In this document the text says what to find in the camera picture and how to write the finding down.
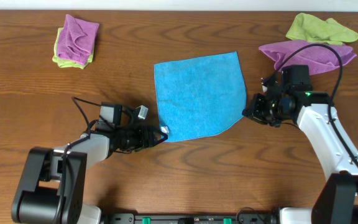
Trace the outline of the blue microfibre cloth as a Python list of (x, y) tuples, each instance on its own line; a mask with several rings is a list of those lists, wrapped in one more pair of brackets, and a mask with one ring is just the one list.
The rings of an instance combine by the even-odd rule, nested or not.
[(216, 136), (242, 119), (247, 92), (237, 52), (157, 63), (154, 82), (168, 142)]

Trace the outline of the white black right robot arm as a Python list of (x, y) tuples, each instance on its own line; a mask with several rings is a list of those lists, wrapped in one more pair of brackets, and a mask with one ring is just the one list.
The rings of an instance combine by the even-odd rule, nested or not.
[(271, 222), (358, 223), (358, 150), (329, 104), (329, 95), (313, 90), (306, 65), (284, 67), (281, 82), (272, 78), (263, 89), (242, 114), (273, 127), (293, 121), (308, 138), (326, 178), (312, 208), (281, 208)]

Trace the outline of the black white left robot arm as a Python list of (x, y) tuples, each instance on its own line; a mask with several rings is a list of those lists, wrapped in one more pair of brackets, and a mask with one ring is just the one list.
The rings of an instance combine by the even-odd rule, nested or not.
[(16, 223), (107, 223), (102, 210), (83, 202), (86, 171), (112, 154), (130, 154), (168, 139), (142, 124), (148, 109), (100, 103), (99, 117), (86, 121), (80, 138), (54, 148), (33, 147), (12, 203)]

